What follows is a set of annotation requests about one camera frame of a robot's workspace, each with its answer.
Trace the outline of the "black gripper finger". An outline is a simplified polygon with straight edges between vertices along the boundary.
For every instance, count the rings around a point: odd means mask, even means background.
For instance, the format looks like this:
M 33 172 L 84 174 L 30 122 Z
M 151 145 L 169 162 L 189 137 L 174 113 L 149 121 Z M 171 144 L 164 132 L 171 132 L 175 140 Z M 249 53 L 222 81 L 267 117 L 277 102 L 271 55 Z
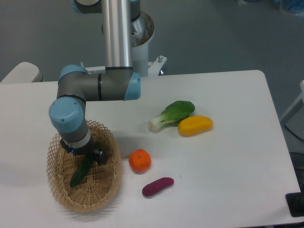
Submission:
M 93 160 L 98 164 L 98 165 L 105 165 L 109 159 L 109 156 L 105 152 L 105 150 L 98 150 L 94 149 L 93 150 Z
M 89 152 L 86 156 L 91 160 L 91 163 L 98 163 L 98 154 L 96 152 Z

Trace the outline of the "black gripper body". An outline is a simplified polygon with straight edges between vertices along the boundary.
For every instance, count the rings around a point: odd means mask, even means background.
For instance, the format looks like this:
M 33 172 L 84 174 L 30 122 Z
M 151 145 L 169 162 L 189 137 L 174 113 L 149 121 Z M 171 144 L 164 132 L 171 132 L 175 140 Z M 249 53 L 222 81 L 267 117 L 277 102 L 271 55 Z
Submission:
M 75 147 L 75 146 L 69 146 L 67 143 L 65 143 L 63 139 L 61 139 L 60 145 L 66 153 L 72 154 L 74 156 L 85 155 L 88 157 L 92 157 L 94 152 L 93 142 L 94 142 L 93 138 L 90 137 L 90 139 L 86 144 Z

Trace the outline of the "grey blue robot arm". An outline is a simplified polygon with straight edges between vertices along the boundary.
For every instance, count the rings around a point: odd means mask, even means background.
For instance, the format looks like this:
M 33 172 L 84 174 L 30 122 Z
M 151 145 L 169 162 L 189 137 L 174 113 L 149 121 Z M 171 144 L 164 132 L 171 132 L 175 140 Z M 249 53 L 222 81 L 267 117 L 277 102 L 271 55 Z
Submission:
M 138 0 L 74 0 L 77 12 L 101 13 L 105 38 L 105 72 L 90 74 L 83 66 L 68 65 L 60 73 L 57 98 L 49 108 L 53 126 L 67 153 L 85 155 L 99 165 L 108 155 L 93 146 L 85 120 L 88 101 L 136 100 L 140 75 L 133 69 L 131 25 L 141 15 Z

